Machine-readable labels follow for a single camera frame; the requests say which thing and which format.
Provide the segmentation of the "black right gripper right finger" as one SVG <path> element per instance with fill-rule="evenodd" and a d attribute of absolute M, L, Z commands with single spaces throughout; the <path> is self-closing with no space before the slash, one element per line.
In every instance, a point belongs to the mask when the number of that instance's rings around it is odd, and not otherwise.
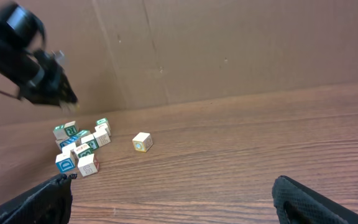
<path fill-rule="evenodd" d="M 280 224 L 358 224 L 358 214 L 281 175 L 272 187 Z"/>

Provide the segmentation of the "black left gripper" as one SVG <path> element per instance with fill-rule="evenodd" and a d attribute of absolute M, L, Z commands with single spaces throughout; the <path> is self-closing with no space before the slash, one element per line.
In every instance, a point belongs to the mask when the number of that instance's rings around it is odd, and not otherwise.
<path fill-rule="evenodd" d="M 35 77 L 19 86 L 17 98 L 26 99 L 34 105 L 58 106 L 63 110 L 75 110 L 78 98 L 70 86 L 62 65 L 62 51 L 47 53 L 38 49 L 32 53 L 39 65 Z"/>

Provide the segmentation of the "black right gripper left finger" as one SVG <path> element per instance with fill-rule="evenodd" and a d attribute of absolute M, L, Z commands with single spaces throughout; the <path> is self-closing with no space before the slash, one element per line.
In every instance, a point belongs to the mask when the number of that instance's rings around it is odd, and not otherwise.
<path fill-rule="evenodd" d="M 70 221 L 76 173 L 58 174 L 0 205 L 0 224 L 66 224 Z"/>

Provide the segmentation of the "red-edged wooden letter block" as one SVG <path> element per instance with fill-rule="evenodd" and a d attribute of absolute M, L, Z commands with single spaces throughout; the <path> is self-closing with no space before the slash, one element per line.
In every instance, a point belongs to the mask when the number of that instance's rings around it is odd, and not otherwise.
<path fill-rule="evenodd" d="M 97 173 L 99 171 L 99 162 L 95 154 L 79 158 L 78 169 L 83 177 Z"/>

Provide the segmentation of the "wooden E letter block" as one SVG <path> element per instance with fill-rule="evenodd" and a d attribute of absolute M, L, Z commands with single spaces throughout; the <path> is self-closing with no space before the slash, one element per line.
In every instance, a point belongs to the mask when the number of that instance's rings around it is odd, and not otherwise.
<path fill-rule="evenodd" d="M 111 142 L 108 132 L 105 129 L 100 129 L 93 133 L 93 136 L 99 147 L 103 147 Z"/>

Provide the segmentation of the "yellow-edged wooden block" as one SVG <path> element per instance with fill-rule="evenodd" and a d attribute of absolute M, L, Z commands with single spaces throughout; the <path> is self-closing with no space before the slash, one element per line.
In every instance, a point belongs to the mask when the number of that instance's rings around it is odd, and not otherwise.
<path fill-rule="evenodd" d="M 132 139 L 132 143 L 136 151 L 147 152 L 153 145 L 153 140 L 150 133 L 140 132 Z"/>

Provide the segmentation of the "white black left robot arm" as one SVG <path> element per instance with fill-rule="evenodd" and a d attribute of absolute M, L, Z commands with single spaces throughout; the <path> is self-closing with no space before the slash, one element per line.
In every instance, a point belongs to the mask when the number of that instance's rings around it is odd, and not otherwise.
<path fill-rule="evenodd" d="M 18 86 L 13 97 L 34 105 L 72 109 L 78 98 L 62 63 L 63 52 L 46 51 L 42 21 L 16 2 L 0 8 L 0 74 Z"/>

